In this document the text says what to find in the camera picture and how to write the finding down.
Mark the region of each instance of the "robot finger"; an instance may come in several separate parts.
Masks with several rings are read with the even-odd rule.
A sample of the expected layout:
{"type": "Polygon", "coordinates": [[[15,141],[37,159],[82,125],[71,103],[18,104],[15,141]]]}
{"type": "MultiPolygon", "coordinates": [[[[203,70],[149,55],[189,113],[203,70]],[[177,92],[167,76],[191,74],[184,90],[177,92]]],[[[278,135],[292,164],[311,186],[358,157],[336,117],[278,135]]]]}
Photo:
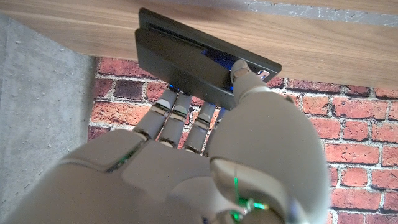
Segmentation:
{"type": "Polygon", "coordinates": [[[178,95],[173,110],[159,136],[159,142],[166,146],[177,148],[184,129],[191,98],[191,96],[184,93],[178,95]]]}
{"type": "Polygon", "coordinates": [[[208,102],[203,104],[182,149],[197,154],[201,153],[215,109],[216,105],[212,105],[208,102]]]}
{"type": "Polygon", "coordinates": [[[156,139],[175,103],[176,98],[177,93],[172,87],[166,89],[159,100],[152,105],[150,110],[140,120],[133,131],[142,136],[145,140],[156,139]]]}
{"type": "Polygon", "coordinates": [[[208,157],[208,150],[209,150],[209,145],[211,143],[211,140],[213,139],[213,136],[216,133],[218,124],[221,122],[221,120],[223,119],[224,115],[227,112],[228,112],[228,110],[222,108],[220,110],[220,112],[218,113],[218,116],[217,116],[217,119],[216,119],[216,123],[213,126],[213,130],[211,130],[211,133],[209,135],[209,139],[207,140],[207,144],[206,144],[205,150],[203,151],[203,156],[208,157]]]}

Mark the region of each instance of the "green led light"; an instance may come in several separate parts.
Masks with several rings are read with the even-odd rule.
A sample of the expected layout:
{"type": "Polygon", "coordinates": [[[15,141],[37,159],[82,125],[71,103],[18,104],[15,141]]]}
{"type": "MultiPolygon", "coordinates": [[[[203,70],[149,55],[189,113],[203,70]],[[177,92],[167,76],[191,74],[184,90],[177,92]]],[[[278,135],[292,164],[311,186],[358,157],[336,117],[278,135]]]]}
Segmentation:
{"type": "Polygon", "coordinates": [[[236,193],[236,201],[239,201],[239,191],[238,191],[238,178],[234,177],[234,185],[235,185],[235,193],[236,193]]]}
{"type": "Polygon", "coordinates": [[[120,160],[119,160],[119,162],[120,163],[124,163],[124,161],[126,161],[128,159],[128,157],[127,156],[124,156],[123,158],[121,158],[120,160]]]}
{"type": "Polygon", "coordinates": [[[235,223],[238,223],[242,219],[242,215],[237,211],[230,211],[230,214],[235,223]]]}
{"type": "Polygon", "coordinates": [[[253,205],[254,205],[254,208],[266,209],[266,207],[261,203],[254,202],[253,205]]]}

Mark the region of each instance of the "gray concrete surface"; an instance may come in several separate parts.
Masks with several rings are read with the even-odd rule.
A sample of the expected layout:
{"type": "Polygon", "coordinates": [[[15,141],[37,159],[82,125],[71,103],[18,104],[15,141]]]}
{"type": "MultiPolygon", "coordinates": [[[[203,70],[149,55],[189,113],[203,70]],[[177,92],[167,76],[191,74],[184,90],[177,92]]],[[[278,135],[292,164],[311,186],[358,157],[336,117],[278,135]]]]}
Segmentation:
{"type": "Polygon", "coordinates": [[[341,22],[358,22],[379,26],[398,27],[398,16],[361,12],[346,9],[330,9],[296,4],[272,3],[257,0],[153,0],[157,2],[178,2],[205,7],[219,7],[256,13],[267,13],[282,16],[304,17],[341,22]]]}
{"type": "Polygon", "coordinates": [[[0,223],[87,140],[95,59],[0,14],[0,223]]]}

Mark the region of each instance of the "robotic hand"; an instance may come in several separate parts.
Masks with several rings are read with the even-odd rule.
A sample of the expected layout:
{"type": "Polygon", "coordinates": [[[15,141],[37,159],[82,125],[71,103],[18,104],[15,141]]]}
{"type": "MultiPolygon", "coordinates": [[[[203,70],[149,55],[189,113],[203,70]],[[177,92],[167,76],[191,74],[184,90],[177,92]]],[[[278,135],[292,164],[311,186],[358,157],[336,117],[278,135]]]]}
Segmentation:
{"type": "Polygon", "coordinates": [[[176,150],[191,98],[170,88],[133,132],[64,157],[6,223],[325,223],[328,175],[312,124],[245,61],[231,81],[237,106],[220,111],[208,157],[215,105],[176,150]]]}

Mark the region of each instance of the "wood grain surface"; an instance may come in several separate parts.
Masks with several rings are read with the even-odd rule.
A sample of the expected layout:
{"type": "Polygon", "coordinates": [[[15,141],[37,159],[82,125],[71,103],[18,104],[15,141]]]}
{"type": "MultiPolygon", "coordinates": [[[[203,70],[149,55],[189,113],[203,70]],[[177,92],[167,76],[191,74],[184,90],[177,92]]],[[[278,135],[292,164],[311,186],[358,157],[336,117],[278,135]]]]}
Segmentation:
{"type": "Polygon", "coordinates": [[[398,0],[270,0],[270,2],[398,15],[398,0]]]}
{"type": "Polygon", "coordinates": [[[280,77],[398,89],[398,29],[135,0],[0,0],[0,11],[77,52],[136,59],[146,7],[282,64],[280,77]]]}

